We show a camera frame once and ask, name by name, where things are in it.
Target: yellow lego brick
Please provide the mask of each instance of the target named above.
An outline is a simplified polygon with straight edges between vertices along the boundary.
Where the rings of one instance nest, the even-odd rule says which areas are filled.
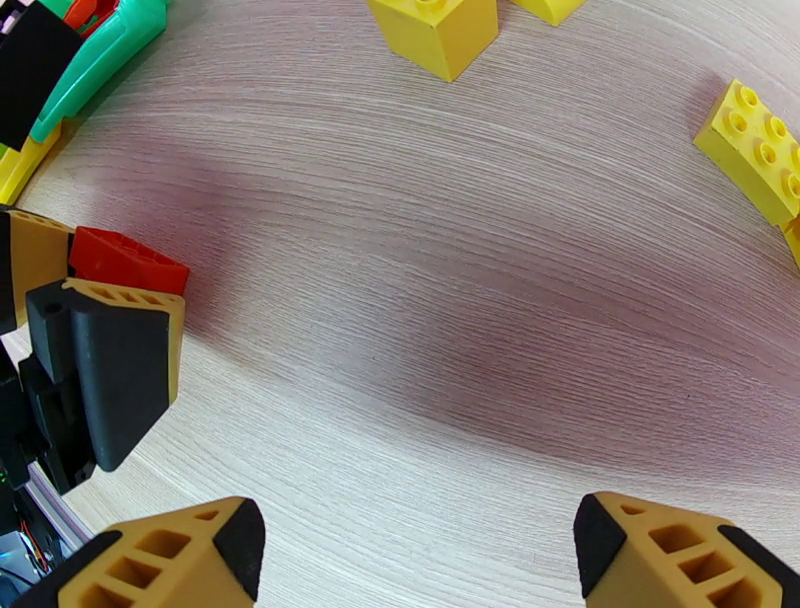
[[[770,224],[800,213],[800,146],[752,89],[734,80],[694,143]]]
[[[22,150],[8,148],[0,158],[0,205],[13,205],[33,176],[34,171],[61,137],[59,124],[42,143],[30,137]]]
[[[550,25],[561,25],[586,0],[511,0]]]
[[[367,0],[389,48],[448,82],[497,37],[497,0]]]

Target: black rubber pad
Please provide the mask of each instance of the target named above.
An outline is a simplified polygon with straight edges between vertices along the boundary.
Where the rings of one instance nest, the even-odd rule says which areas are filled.
[[[719,533],[758,564],[783,588],[781,608],[800,608],[800,575],[741,528],[720,526]]]
[[[585,599],[614,562],[628,535],[594,494],[583,497],[573,532],[581,592]]]
[[[258,600],[266,534],[261,511],[248,498],[214,536],[217,551],[254,602]]]

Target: wooden table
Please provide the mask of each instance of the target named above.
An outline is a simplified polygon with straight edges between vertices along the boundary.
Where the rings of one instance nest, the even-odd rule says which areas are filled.
[[[800,131],[800,4],[501,0],[455,84],[359,0],[170,10],[21,200],[193,271],[92,530],[253,496],[272,608],[577,608],[601,489],[800,567],[800,272],[692,146],[733,77]]]

